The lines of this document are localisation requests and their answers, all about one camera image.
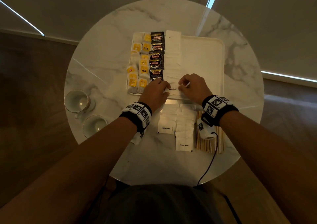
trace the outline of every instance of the white tray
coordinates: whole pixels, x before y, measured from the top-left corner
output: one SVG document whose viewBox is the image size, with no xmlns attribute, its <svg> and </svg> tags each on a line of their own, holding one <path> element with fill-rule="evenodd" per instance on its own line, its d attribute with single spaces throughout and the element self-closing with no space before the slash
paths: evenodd
<svg viewBox="0 0 317 224">
<path fill-rule="evenodd" d="M 181 75 L 198 74 L 215 95 L 224 94 L 224 43 L 216 38 L 181 36 Z M 168 99 L 185 99 L 170 95 Z"/>
</svg>

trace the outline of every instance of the white marble table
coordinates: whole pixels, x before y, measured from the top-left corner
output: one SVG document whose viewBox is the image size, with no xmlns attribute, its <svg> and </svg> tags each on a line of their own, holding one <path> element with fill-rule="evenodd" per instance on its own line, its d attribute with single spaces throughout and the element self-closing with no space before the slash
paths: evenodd
<svg viewBox="0 0 317 224">
<path fill-rule="evenodd" d="M 201 24 L 204 15 L 206 21 Z M 256 56 L 240 31 L 213 10 L 187 0 L 141 0 L 106 15 L 83 37 L 76 48 L 65 80 L 65 95 L 74 89 L 84 90 L 96 100 L 96 108 L 80 119 L 67 112 L 70 128 L 80 144 L 85 118 L 104 116 L 108 122 L 138 96 L 125 89 L 132 35 L 135 31 L 174 30 L 183 35 L 221 39 L 225 44 L 224 96 L 240 112 L 260 122 L 264 104 L 264 86 Z M 175 151 L 172 135 L 157 134 L 158 114 L 154 114 L 140 145 L 130 143 L 111 176 L 129 185 L 174 183 L 194 186 L 206 171 L 212 154 L 202 151 Z M 225 138 L 225 151 L 216 156 L 201 183 L 228 170 L 240 155 Z"/>
</svg>

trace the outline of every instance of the wristband with fiducial markers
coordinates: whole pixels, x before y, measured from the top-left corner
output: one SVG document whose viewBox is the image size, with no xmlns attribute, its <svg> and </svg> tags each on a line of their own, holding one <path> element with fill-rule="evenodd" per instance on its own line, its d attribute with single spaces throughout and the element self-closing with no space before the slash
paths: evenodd
<svg viewBox="0 0 317 224">
<path fill-rule="evenodd" d="M 138 128 L 137 132 L 141 135 L 148 127 L 151 120 L 152 110 L 143 102 L 134 102 L 122 110 L 119 117 L 128 118 Z"/>
<path fill-rule="evenodd" d="M 217 95 L 208 96 L 202 103 L 204 113 L 201 120 L 209 126 L 220 126 L 222 116 L 232 110 L 239 111 L 227 98 Z"/>
</svg>

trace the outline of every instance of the yellow tea tag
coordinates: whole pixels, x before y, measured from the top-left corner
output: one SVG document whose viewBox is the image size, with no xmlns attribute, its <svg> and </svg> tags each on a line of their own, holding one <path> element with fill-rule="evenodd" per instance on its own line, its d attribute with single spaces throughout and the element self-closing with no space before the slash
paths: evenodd
<svg viewBox="0 0 317 224">
<path fill-rule="evenodd" d="M 151 49 L 151 44 L 149 44 L 149 43 L 143 43 L 142 50 L 143 50 L 144 52 L 149 52 L 150 49 Z"/>
<path fill-rule="evenodd" d="M 131 78 L 131 79 L 136 79 L 137 78 L 137 74 L 129 74 L 129 78 Z"/>
<path fill-rule="evenodd" d="M 127 71 L 128 73 L 130 73 L 130 72 L 135 72 L 135 69 L 134 69 L 132 66 L 129 66 L 129 67 L 126 69 L 126 71 Z"/>
<path fill-rule="evenodd" d="M 139 44 L 139 43 L 134 43 L 134 44 L 133 44 L 133 47 L 132 47 L 132 50 L 134 50 L 134 51 L 140 51 L 140 50 L 141 50 L 141 44 Z"/>
<path fill-rule="evenodd" d="M 147 81 L 145 79 L 140 79 L 139 80 L 139 86 L 140 87 L 146 87 Z"/>
<path fill-rule="evenodd" d="M 148 66 L 149 61 L 147 59 L 140 59 L 139 66 Z"/>
<path fill-rule="evenodd" d="M 141 66 L 140 67 L 140 74 L 149 74 L 149 66 Z"/>
<path fill-rule="evenodd" d="M 137 80 L 136 79 L 130 79 L 129 80 L 129 86 L 136 87 L 137 86 Z"/>
<path fill-rule="evenodd" d="M 141 59 L 147 59 L 147 60 L 149 60 L 149 59 L 150 59 L 150 56 L 149 56 L 149 55 L 141 55 Z"/>
<path fill-rule="evenodd" d="M 143 38 L 144 41 L 146 42 L 151 42 L 151 34 L 144 34 L 144 38 Z"/>
</svg>

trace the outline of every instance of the wooden floor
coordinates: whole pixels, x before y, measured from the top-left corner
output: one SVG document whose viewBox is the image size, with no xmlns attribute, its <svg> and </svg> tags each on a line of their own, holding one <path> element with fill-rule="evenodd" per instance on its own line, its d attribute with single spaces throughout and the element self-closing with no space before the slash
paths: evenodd
<svg viewBox="0 0 317 224">
<path fill-rule="evenodd" d="M 63 90 L 75 46 L 0 34 L 0 206 L 57 162 L 77 143 L 68 126 Z M 317 159 L 317 89 L 265 80 L 261 124 Z M 230 198 L 245 223 L 288 223 L 240 159 L 206 185 Z M 215 197 L 225 223 L 235 223 Z"/>
</svg>

